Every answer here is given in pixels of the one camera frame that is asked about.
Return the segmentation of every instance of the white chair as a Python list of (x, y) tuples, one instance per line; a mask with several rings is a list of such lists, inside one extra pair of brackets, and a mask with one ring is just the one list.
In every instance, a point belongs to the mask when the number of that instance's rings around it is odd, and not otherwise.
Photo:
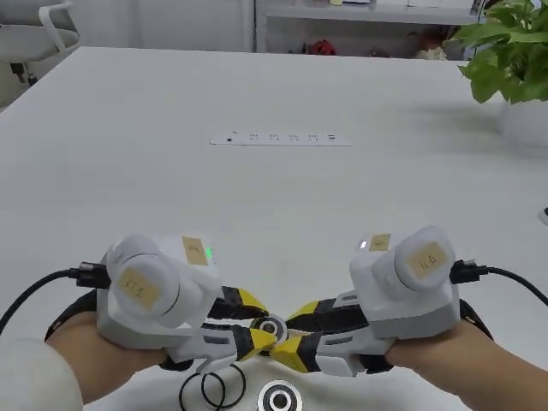
[(79, 46), (79, 35), (58, 29), (51, 21), (51, 13), (68, 12), (72, 2), (45, 6), (39, 9), (42, 27), (0, 25), (0, 63), (22, 64), (31, 78), (40, 78), (59, 64)]

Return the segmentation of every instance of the cable connector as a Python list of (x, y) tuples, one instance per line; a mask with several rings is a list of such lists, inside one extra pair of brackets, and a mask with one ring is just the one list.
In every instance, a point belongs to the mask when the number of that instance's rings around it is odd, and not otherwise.
[(486, 265), (477, 265), (474, 260), (459, 259), (451, 268), (449, 277), (453, 284), (463, 284), (479, 281), (481, 276), (487, 274), (489, 270)]
[(106, 265), (95, 263), (81, 263), (78, 268), (71, 270), (71, 278), (76, 280), (78, 287), (88, 289), (108, 289), (110, 277)]

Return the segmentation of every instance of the glove-like device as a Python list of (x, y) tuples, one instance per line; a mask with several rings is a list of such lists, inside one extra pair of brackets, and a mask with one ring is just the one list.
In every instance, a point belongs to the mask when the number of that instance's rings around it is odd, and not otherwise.
[(124, 348), (166, 349), (163, 368), (214, 372), (270, 347), (276, 338), (240, 325), (209, 319), (255, 319), (265, 307), (243, 289), (222, 286), (213, 250), (198, 236), (149, 239), (129, 235), (112, 246), (101, 264), (107, 289), (81, 297), (57, 319), (50, 334), (70, 317), (97, 312), (98, 333)]
[(408, 238), (365, 236), (350, 265), (355, 289), (310, 302), (289, 317), (289, 334), (300, 335), (277, 344), (270, 357), (298, 372), (355, 377), (389, 371), (384, 355), (396, 340), (433, 337), (461, 319), (491, 337), (459, 299), (450, 281), (454, 263), (455, 251), (437, 227)]

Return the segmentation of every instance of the power socket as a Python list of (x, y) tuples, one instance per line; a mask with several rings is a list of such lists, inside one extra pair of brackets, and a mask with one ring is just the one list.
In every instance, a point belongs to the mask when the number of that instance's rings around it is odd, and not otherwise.
[(232, 131), (211, 139), (214, 146), (300, 146), (351, 147), (350, 141), (338, 134), (278, 133)]

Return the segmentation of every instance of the label sticker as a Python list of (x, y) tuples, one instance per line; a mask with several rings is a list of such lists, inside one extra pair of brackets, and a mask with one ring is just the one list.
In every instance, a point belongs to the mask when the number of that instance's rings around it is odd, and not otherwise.
[(411, 254), (407, 262), (417, 278), (422, 280), (444, 265), (447, 262), (447, 255), (439, 244), (430, 242)]
[(185, 247), (189, 264), (208, 265), (206, 251), (200, 238), (182, 237), (182, 245)]
[(147, 311), (151, 311), (154, 303), (160, 298), (159, 288), (135, 268), (128, 268), (123, 272), (118, 280), (118, 286)]
[(390, 234), (377, 234), (371, 237), (369, 251), (388, 251)]

